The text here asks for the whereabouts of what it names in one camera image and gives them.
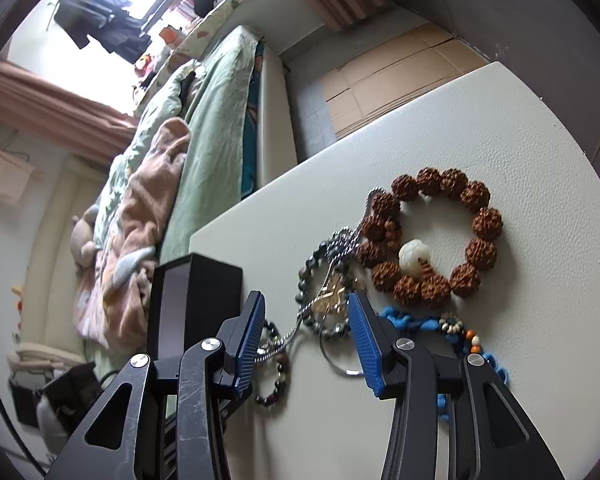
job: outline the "white table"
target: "white table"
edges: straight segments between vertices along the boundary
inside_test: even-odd
[[[600,456],[600,181],[558,119],[499,63],[310,158],[197,232],[190,248],[241,266],[245,292],[261,290],[267,317],[286,332],[306,257],[358,222],[370,188],[424,166],[483,180],[502,212],[498,263],[461,315],[510,370],[513,393],[565,477],[580,480]],[[444,199],[408,216],[404,241],[425,240],[448,276],[463,261],[470,216]],[[284,409],[267,414],[250,402],[229,422],[233,477],[379,478],[394,402],[334,374],[312,336],[298,338],[291,360]],[[272,378],[259,388],[270,390]],[[436,478],[446,479],[445,430],[439,435]]]

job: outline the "orange object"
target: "orange object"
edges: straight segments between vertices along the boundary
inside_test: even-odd
[[[138,77],[144,76],[144,72],[146,68],[149,66],[149,63],[152,62],[152,57],[149,54],[142,54],[138,61],[134,63],[134,72]]]
[[[175,30],[171,25],[167,25],[163,30],[160,31],[160,37],[165,43],[171,43],[178,37],[178,31]]]

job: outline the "black bag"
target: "black bag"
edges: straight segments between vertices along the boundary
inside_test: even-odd
[[[52,379],[50,372],[19,371],[11,373],[9,389],[19,423],[38,428],[36,406],[40,402],[42,388]]]
[[[102,392],[94,368],[94,363],[74,366],[43,388],[42,393],[68,434],[75,431]]]

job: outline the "stuffed toy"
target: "stuffed toy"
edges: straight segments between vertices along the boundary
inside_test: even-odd
[[[93,265],[96,256],[96,244],[93,242],[93,226],[98,216],[98,204],[92,205],[84,212],[82,218],[74,216],[74,230],[71,233],[71,254],[75,263],[83,269]]]

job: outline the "hanging clothes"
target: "hanging clothes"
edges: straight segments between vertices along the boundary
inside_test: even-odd
[[[142,20],[129,15],[129,0],[60,0],[54,21],[78,48],[97,40],[107,52],[135,63],[151,43],[142,33]]]

